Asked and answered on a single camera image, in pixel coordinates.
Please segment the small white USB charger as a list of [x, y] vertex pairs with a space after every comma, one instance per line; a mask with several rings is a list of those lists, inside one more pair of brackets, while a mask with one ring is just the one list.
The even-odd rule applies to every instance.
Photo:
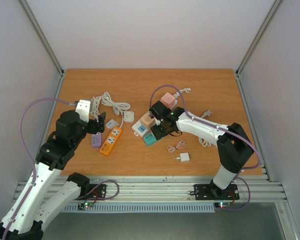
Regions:
[[118, 127], [119, 123], [114, 119], [110, 119], [105, 126], [107, 129], [113, 129], [114, 127]]

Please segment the pink cube socket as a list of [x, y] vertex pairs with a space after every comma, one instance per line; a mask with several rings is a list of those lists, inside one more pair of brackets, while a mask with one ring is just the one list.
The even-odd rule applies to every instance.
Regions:
[[173, 109], [178, 101], [176, 97], [168, 92], [166, 92], [160, 99], [160, 101], [163, 103], [164, 106], [166, 106], [169, 109]]

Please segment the white charger with pink cable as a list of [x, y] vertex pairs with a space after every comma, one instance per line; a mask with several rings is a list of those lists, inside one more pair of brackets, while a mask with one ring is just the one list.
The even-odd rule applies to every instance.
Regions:
[[186, 147], [186, 142], [184, 140], [179, 141], [176, 145], [168, 145], [167, 151], [170, 153], [171, 157], [176, 160], [180, 160], [180, 162], [189, 162], [190, 155], [188, 152], [181, 152], [178, 156], [175, 155], [176, 150], [182, 150]]

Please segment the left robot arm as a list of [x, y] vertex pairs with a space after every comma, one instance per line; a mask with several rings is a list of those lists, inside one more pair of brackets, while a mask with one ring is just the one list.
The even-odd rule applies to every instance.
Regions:
[[76, 198], [86, 199], [91, 193], [90, 179], [71, 174], [59, 191], [43, 202], [55, 179], [61, 174], [87, 134], [103, 133], [106, 114], [84, 121], [74, 110], [63, 112], [35, 158], [35, 181], [28, 180], [21, 195], [7, 215], [0, 220], [1, 240], [40, 240], [52, 220]]

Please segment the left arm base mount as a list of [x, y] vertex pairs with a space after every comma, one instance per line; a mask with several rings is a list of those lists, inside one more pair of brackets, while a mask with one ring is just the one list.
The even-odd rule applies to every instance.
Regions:
[[97, 184], [90, 184], [89, 186], [89, 194], [85, 197], [86, 200], [95, 200], [98, 198], [105, 198], [106, 197], [106, 190], [107, 185], [101, 184], [100, 186], [96, 187]]

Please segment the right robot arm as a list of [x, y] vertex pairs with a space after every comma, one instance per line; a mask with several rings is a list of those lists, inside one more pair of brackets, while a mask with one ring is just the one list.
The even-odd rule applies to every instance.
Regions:
[[257, 152], [238, 123], [218, 124], [200, 118], [182, 107], [171, 110], [161, 101], [154, 103], [149, 108], [149, 113], [155, 120], [151, 133], [157, 141], [173, 132], [182, 132], [206, 140], [217, 148], [221, 166], [209, 184], [213, 199], [220, 199], [228, 193], [231, 182]]

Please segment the beige cube socket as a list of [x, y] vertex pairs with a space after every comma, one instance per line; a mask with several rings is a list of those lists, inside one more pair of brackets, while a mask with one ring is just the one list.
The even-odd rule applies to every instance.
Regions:
[[142, 126], [144, 126], [146, 129], [150, 129], [152, 126], [156, 124], [155, 119], [151, 115], [151, 113], [148, 111], [146, 112], [141, 118], [140, 123]]

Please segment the white adapter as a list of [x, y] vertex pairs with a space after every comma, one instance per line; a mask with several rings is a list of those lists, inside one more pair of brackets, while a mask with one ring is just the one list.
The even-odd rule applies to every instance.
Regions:
[[123, 121], [125, 123], [133, 123], [135, 120], [135, 114], [133, 111], [125, 111], [123, 113]]

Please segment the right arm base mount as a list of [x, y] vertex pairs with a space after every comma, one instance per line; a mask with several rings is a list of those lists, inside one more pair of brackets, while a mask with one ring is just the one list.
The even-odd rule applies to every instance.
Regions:
[[193, 191], [190, 192], [197, 201], [230, 201], [239, 200], [239, 190], [236, 184], [230, 184], [225, 190], [211, 190], [210, 184], [194, 184]]

